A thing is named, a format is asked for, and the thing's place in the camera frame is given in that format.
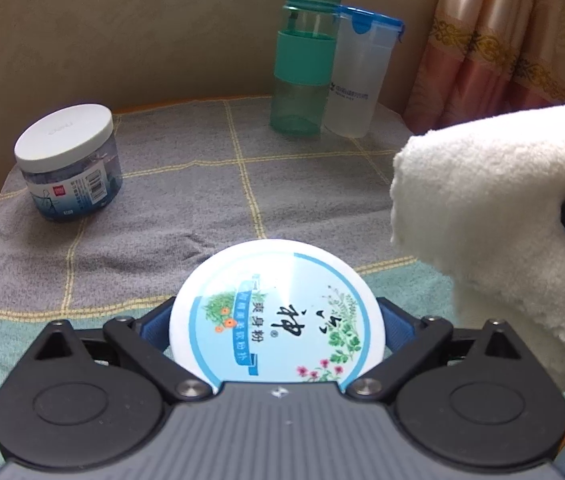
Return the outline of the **white terry cloth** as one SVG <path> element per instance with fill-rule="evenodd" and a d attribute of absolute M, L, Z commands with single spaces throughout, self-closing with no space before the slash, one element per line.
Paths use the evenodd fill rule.
<path fill-rule="evenodd" d="M 565 390 L 565 105 L 413 136 L 393 167 L 393 243 L 450 277 L 462 323 L 503 318 Z"/>

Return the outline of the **clear jar with white lid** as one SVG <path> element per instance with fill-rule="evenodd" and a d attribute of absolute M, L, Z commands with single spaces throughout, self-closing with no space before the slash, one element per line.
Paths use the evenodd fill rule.
<path fill-rule="evenodd" d="M 92 214 L 122 188 L 113 114 L 101 104 L 40 118 L 21 133 L 13 154 L 38 212 L 52 221 Z"/>

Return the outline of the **grey checked table towel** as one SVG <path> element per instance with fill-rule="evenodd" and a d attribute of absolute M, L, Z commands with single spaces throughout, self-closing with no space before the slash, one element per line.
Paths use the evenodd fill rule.
<path fill-rule="evenodd" d="M 0 384 L 50 320 L 98 327 L 140 314 L 214 252 L 261 236 L 331 252 L 414 315 L 453 313 L 450 281 L 391 243 L 392 158 L 409 136 L 401 117 L 379 108 L 360 140 L 296 139 L 270 129 L 269 108 L 251 98 L 119 116 L 122 190 L 77 221 L 45 220 L 10 171 L 0 191 Z"/>

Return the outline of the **pink patterned curtain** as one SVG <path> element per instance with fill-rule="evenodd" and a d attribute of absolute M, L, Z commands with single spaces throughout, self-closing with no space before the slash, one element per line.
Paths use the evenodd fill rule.
<path fill-rule="evenodd" d="M 565 0 L 439 0 L 403 118 L 414 133 L 565 104 Z"/>

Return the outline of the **green water bottle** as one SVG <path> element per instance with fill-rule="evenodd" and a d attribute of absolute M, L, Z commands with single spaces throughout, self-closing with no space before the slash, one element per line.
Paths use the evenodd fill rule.
<path fill-rule="evenodd" d="M 285 0 L 277 34 L 270 125 L 317 136 L 327 103 L 341 0 Z"/>

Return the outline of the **clear shaker cup blue lid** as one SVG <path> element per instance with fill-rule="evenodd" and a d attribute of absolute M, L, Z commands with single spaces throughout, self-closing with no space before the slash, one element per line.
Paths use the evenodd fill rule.
<path fill-rule="evenodd" d="M 359 139 L 370 128 L 395 44 L 405 24 L 398 18 L 340 7 L 333 71 L 322 129 Z"/>

